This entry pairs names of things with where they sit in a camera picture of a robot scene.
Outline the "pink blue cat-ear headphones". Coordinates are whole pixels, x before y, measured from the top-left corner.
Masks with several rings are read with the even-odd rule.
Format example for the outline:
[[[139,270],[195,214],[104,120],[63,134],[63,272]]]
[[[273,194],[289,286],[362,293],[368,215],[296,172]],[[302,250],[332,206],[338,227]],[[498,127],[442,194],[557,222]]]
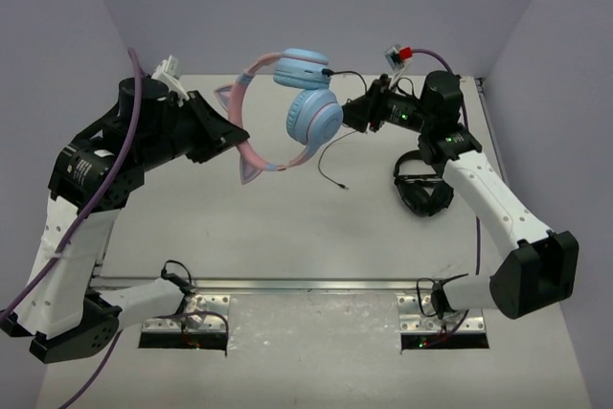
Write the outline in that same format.
[[[288,136],[301,144],[304,150],[286,164],[273,164],[259,156],[249,142],[240,142],[237,150],[239,177],[243,185],[265,171],[283,171],[302,165],[334,137],[343,123],[341,104],[329,89],[331,70],[328,58],[321,53],[298,48],[259,57],[233,83],[215,90],[216,99],[230,123],[243,127],[242,109],[247,89],[257,72],[271,64],[275,66],[275,83],[300,91],[288,108],[285,128]]]

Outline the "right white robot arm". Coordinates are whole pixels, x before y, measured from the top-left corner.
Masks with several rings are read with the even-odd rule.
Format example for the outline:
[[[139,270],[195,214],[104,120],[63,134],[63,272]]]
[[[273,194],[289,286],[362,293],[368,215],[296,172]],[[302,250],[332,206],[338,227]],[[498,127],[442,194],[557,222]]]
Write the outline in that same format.
[[[419,97],[400,95],[382,75],[343,104],[343,122],[359,132],[378,131],[384,123],[416,131],[424,163],[468,204],[503,259],[491,276],[434,283],[435,314],[496,308],[517,319],[572,295],[579,242],[539,220],[501,179],[460,122],[464,102],[459,76],[445,70],[425,77]]]

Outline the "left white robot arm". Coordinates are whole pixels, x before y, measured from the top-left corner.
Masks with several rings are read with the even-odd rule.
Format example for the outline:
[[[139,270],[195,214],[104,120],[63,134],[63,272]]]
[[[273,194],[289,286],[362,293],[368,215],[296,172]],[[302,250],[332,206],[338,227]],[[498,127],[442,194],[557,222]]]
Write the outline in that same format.
[[[120,82],[111,109],[58,154],[31,290],[1,315],[44,364],[91,357],[127,327],[179,314],[195,293],[163,270],[154,281],[101,293],[92,285],[114,224],[146,174],[186,157],[202,164],[247,140],[196,91],[185,101],[160,80]]]

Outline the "black headphones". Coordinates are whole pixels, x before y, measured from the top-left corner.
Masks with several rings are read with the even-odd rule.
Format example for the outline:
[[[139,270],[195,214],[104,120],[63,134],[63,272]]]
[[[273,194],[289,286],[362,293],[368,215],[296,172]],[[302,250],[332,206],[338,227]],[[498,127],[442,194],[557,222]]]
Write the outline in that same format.
[[[418,217],[431,217],[447,209],[454,198],[454,189],[436,173],[402,173],[400,167],[410,161],[423,162],[418,150],[402,154],[393,172],[394,185],[403,204]]]

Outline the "aluminium table rail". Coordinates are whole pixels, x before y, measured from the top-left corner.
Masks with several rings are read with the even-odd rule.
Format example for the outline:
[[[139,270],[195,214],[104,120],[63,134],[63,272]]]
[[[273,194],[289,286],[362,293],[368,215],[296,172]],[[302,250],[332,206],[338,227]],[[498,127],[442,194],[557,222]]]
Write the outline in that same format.
[[[195,278],[193,284],[205,291],[404,291],[416,279],[300,279],[300,278]]]

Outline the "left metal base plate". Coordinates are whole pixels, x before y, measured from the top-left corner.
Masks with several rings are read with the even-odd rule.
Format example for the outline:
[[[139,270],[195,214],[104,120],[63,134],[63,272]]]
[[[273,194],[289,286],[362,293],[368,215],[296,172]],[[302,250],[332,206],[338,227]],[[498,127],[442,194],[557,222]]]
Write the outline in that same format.
[[[198,291],[171,318],[148,319],[145,333],[225,333],[228,331],[231,295]]]

